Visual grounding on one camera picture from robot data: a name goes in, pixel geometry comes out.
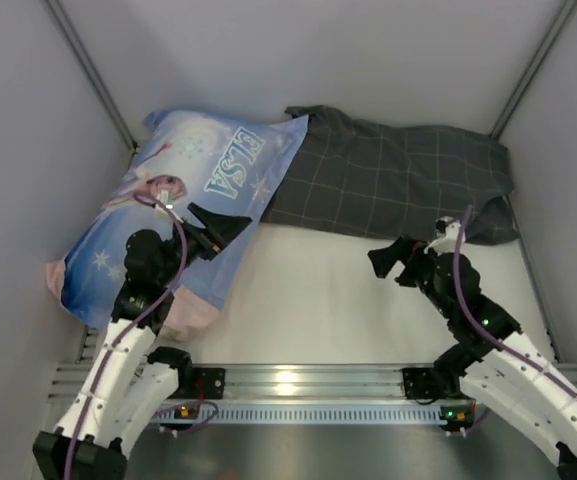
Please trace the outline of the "grey checked pillowcase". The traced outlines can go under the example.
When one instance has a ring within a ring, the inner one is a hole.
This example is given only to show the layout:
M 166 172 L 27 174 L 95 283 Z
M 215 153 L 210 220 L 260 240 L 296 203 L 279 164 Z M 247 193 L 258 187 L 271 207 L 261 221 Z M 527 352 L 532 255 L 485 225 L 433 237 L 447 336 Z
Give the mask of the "grey checked pillowcase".
M 519 236 L 507 201 L 514 189 L 508 149 L 450 126 L 392 127 L 339 109 L 293 106 L 308 130 L 262 219 L 364 238 L 430 241 L 441 217 L 471 207 L 468 242 Z

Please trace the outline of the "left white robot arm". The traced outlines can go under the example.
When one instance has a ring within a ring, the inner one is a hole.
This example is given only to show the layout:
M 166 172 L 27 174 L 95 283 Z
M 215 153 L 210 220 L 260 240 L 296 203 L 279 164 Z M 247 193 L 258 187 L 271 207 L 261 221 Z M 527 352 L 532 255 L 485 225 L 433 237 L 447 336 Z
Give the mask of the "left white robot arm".
M 121 479 L 133 447 L 161 404 L 192 377 L 188 353 L 154 345 L 173 305 L 173 288 L 195 259 L 212 260 L 252 220 L 191 203 L 199 223 L 181 219 L 161 201 L 137 201 L 166 214 L 170 239 L 142 229 L 126 242 L 126 277 L 102 347 L 71 406 L 32 448 L 45 479 Z

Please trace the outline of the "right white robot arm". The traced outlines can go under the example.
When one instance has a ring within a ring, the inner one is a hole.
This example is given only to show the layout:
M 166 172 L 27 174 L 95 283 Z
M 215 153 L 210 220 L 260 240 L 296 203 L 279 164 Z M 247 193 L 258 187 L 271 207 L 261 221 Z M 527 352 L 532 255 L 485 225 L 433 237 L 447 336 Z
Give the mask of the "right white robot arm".
M 456 343 L 430 370 L 442 392 L 483 404 L 537 446 L 560 478 L 577 479 L 577 386 L 482 293 L 470 260 L 409 237 L 368 258 L 379 278 L 401 263 L 397 284 L 418 289 L 446 320 Z

